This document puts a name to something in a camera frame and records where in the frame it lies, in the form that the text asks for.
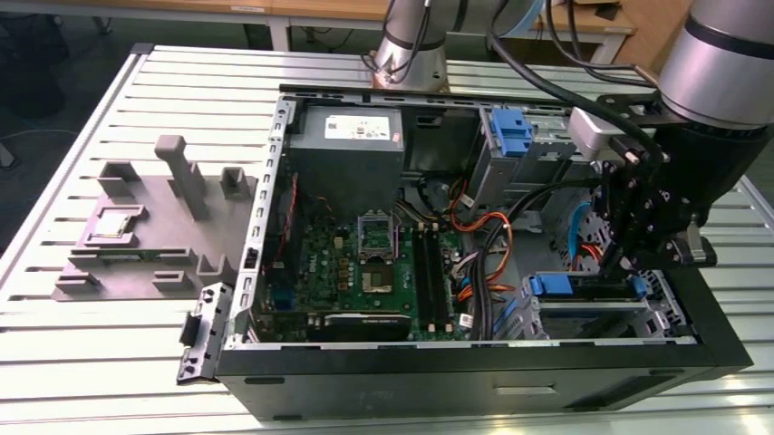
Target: ram slot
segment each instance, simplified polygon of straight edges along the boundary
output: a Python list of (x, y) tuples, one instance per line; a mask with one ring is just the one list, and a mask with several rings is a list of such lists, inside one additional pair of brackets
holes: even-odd
[(444, 260), (441, 258), (437, 231), (428, 231), (424, 235), (424, 252), (427, 261), (427, 275), (432, 292), (432, 320), (439, 331), (448, 323), (448, 297), (444, 282)]
[(413, 229), (411, 247), (413, 249), (413, 288), (419, 309), (419, 327), (427, 328), (432, 323), (432, 292), (427, 273), (425, 232)]

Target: aluminum extrusion table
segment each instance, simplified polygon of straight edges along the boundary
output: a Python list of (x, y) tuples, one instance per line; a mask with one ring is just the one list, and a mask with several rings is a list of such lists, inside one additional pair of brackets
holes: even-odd
[[(588, 97), (632, 91), (594, 81), (582, 70), (536, 69)], [(452, 92), (546, 97), (502, 64), (449, 62), (448, 79)], [(403, 433), (770, 433), (774, 217), (746, 179), (718, 201), (703, 229), (719, 256), (718, 267), (703, 270), (703, 276), (754, 367), (718, 381), (683, 385), (615, 413), (257, 422), (221, 385), (175, 385), (179, 327), (192, 300), (49, 300), (101, 193), (94, 177), (104, 161), (131, 160), (141, 175), (165, 174), (153, 142), (160, 134), (181, 134), (187, 158), (203, 173), (240, 165), (260, 176), (280, 83), (368, 86), (368, 71), (348, 55), (165, 46), (129, 55), (0, 259), (1, 433), (281, 428), (361, 434), (397, 424), (393, 429)]]

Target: floor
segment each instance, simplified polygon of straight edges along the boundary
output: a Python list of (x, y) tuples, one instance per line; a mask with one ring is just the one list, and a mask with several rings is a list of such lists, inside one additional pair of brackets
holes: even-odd
[[(65, 109), (41, 120), (24, 120), (0, 108), (0, 138), (18, 131), (56, 129), (78, 131), (97, 105), (103, 92), (136, 42), (221, 48), (248, 48), (245, 29), (237, 24), (201, 24), (116, 19), (112, 33), (98, 35), (86, 17), (64, 17), (61, 32), (70, 48), (69, 59), (53, 68), (66, 96)], [(247, 29), (253, 46), (269, 47), (268, 31)], [(344, 42), (348, 32), (333, 29), (315, 34), (316, 42), (301, 29), (292, 32), (296, 51), (327, 53)], [(380, 34), (357, 30), (335, 53), (363, 53), (377, 47)], [(447, 41), (449, 59), (485, 61), (488, 53), (479, 37), (456, 36)], [(0, 170), (0, 253), (9, 243), (50, 174), (72, 144), (73, 135), (32, 133), (0, 140), (18, 159), (12, 170)], [(774, 201), (774, 148), (767, 147), (750, 169), (750, 176), (768, 201)]]

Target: open computer tower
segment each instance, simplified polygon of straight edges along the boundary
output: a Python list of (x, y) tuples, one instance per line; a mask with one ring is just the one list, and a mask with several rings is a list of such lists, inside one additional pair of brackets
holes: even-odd
[[(594, 175), (568, 110), (284, 87), (239, 275), (201, 289), (177, 382), (221, 382), (260, 420), (491, 415), (616, 410), (751, 365), (698, 270), (578, 290), (607, 243), (594, 213), (576, 219), (588, 188), (512, 222), (492, 339), (471, 338), (463, 271), (480, 239), (447, 216), (469, 222)], [(587, 255), (570, 252), (574, 232)], [(506, 249), (499, 239), (485, 253), (492, 268)]]

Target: case hinge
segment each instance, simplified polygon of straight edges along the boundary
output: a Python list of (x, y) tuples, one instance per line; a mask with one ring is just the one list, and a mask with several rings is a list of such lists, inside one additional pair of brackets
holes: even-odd
[(177, 385), (217, 383), (215, 368), (225, 338), (225, 323), (233, 288), (223, 283), (201, 289), (196, 310), (187, 313), (180, 343), (185, 346)]

